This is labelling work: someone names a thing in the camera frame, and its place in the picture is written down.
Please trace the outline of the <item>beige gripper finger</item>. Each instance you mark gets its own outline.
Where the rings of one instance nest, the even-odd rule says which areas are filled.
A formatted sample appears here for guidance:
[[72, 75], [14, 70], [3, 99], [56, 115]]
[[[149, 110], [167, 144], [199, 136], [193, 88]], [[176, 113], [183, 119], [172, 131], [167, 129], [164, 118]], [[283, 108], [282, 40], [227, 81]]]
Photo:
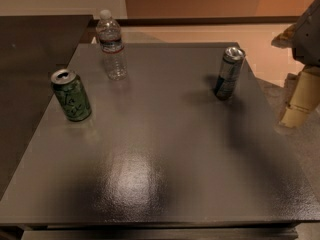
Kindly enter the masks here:
[[279, 124], [287, 128], [300, 127], [319, 104], [320, 68], [306, 65], [297, 75], [287, 76]]

